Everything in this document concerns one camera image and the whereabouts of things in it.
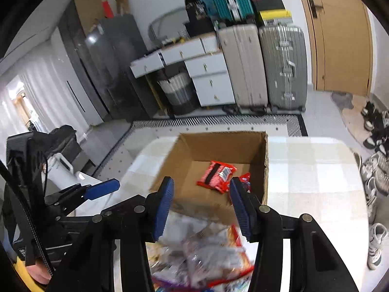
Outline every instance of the drawer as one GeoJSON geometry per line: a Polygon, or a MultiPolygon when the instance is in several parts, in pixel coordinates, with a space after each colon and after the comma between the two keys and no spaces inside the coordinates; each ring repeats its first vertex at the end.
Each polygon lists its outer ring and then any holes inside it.
{"type": "Polygon", "coordinates": [[[219,45],[217,43],[216,35],[211,35],[201,38],[204,46],[204,50],[207,54],[219,51],[219,45]]]}
{"type": "Polygon", "coordinates": [[[201,44],[199,38],[171,46],[162,50],[161,53],[166,65],[205,54],[203,44],[201,44]]]}
{"type": "Polygon", "coordinates": [[[157,52],[147,57],[134,60],[130,65],[135,78],[147,75],[148,73],[162,69],[163,67],[162,59],[157,52]]]}
{"type": "Polygon", "coordinates": [[[202,107],[235,103],[228,73],[193,78],[193,83],[202,107]]]}
{"type": "Polygon", "coordinates": [[[226,61],[224,60],[224,55],[222,53],[185,60],[185,65],[192,78],[228,71],[226,61]]]}

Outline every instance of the laundry basket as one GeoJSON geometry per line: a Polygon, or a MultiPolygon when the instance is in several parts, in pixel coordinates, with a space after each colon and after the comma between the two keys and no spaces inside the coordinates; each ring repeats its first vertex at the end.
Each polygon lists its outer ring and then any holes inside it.
{"type": "Polygon", "coordinates": [[[187,114],[200,106],[195,86],[188,72],[181,72],[158,83],[172,104],[174,114],[187,114]]]}

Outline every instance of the curtain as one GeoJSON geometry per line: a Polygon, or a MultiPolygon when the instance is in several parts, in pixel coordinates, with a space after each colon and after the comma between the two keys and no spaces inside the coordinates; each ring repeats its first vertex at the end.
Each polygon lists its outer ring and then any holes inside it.
{"type": "Polygon", "coordinates": [[[42,43],[21,60],[18,74],[27,98],[48,131],[70,125],[80,140],[89,125],[75,104],[66,80],[60,77],[56,60],[50,41],[42,43]]]}
{"type": "Polygon", "coordinates": [[[7,138],[27,131],[5,87],[0,92],[0,160],[5,165],[7,138]]]}

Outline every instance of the metal bolt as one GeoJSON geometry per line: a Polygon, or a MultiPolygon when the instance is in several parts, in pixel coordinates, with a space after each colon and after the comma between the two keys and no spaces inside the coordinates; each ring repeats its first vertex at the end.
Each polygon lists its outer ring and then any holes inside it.
{"type": "Polygon", "coordinates": [[[307,223],[312,222],[312,216],[310,216],[309,214],[303,214],[303,220],[307,223]]]}
{"type": "Polygon", "coordinates": [[[92,217],[92,222],[99,223],[101,222],[102,219],[103,217],[100,214],[96,214],[95,216],[92,217]]]}
{"type": "Polygon", "coordinates": [[[138,205],[138,206],[135,206],[135,208],[134,208],[135,213],[142,213],[144,211],[145,211],[145,207],[143,205],[138,205]]]}
{"type": "Polygon", "coordinates": [[[261,205],[259,207],[259,210],[262,212],[262,213],[269,213],[270,212],[270,208],[267,206],[267,205],[261,205]]]}

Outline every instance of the checkered tablecloth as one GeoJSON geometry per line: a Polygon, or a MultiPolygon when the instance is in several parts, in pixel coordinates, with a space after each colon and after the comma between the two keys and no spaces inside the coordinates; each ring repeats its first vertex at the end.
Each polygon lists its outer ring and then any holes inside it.
{"type": "MultiPolygon", "coordinates": [[[[136,194],[146,196],[176,137],[159,138],[137,156],[120,190],[93,201],[93,214],[136,194]]],[[[368,254],[368,219],[350,149],[333,138],[269,137],[268,205],[279,214],[309,213],[319,223],[360,289],[368,254]]],[[[255,259],[256,244],[246,243],[255,259]]]]}

